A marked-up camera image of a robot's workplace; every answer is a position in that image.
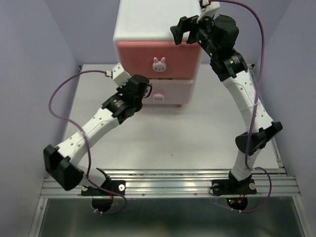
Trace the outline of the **pink-front drawer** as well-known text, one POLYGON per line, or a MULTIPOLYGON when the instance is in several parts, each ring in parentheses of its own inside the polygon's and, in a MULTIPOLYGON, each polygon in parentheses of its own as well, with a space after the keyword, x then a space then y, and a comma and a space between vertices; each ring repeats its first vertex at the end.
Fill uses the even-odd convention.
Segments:
POLYGON ((192 79, 201 60, 201 48, 198 44, 172 41, 120 41, 117 43, 119 61, 131 75, 143 75, 157 79, 192 79), (166 70, 155 72, 153 58, 165 57, 166 70))

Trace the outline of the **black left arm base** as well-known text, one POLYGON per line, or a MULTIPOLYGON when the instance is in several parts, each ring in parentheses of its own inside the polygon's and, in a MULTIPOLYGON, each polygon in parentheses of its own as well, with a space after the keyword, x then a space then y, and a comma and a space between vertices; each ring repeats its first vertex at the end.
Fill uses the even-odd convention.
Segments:
POLYGON ((81 195, 92 198, 91 206, 94 213, 112 215, 121 212, 127 204, 126 181, 113 180, 102 169, 97 170, 102 173, 105 181, 101 185, 89 182, 89 186, 82 186, 81 195))

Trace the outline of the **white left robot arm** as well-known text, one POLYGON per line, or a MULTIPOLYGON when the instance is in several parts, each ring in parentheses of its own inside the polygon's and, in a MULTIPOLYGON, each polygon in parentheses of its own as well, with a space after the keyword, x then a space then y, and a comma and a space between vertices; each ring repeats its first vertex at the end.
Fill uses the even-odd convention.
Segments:
POLYGON ((46 171, 66 191, 91 186, 100 195, 110 188, 110 177, 93 169, 91 148, 108 132, 142 109, 142 100, 152 90, 147 77, 134 75, 78 131, 57 146, 43 150, 46 171))

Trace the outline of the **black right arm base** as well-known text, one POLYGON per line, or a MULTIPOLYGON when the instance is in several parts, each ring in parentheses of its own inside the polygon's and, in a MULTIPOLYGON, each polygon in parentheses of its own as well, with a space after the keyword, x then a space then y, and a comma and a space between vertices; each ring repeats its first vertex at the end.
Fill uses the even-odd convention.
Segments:
POLYGON ((242 181, 233 178, 212 180, 208 191, 214 197, 228 196, 226 198, 228 207, 239 212, 247 208, 247 196, 257 194, 255 182, 251 178, 242 181))

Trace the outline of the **pale pink drawer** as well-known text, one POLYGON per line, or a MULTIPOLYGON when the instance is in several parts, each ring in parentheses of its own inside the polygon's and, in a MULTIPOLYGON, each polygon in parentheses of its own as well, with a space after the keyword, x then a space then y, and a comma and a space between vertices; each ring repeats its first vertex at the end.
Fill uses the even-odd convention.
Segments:
POLYGON ((150 79, 153 90, 148 98, 142 100, 143 104, 169 104, 182 106, 188 104, 192 98, 195 81, 193 79, 150 79), (164 95, 162 103, 153 101, 153 95, 164 95))

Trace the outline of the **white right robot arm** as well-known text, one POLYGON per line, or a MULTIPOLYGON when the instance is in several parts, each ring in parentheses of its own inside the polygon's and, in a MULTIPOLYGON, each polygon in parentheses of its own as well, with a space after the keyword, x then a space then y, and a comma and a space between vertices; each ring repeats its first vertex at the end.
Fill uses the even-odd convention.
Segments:
POLYGON ((187 44, 197 43, 210 57, 210 66, 220 82, 230 92, 244 120, 246 132, 235 138, 237 159, 230 171, 227 187, 238 193, 251 176, 257 156, 281 130, 262 102, 257 98, 257 87, 243 56, 234 49, 239 29, 233 18, 219 15, 198 20, 197 16, 181 17, 170 27, 174 42, 179 45, 184 33, 189 33, 187 44))

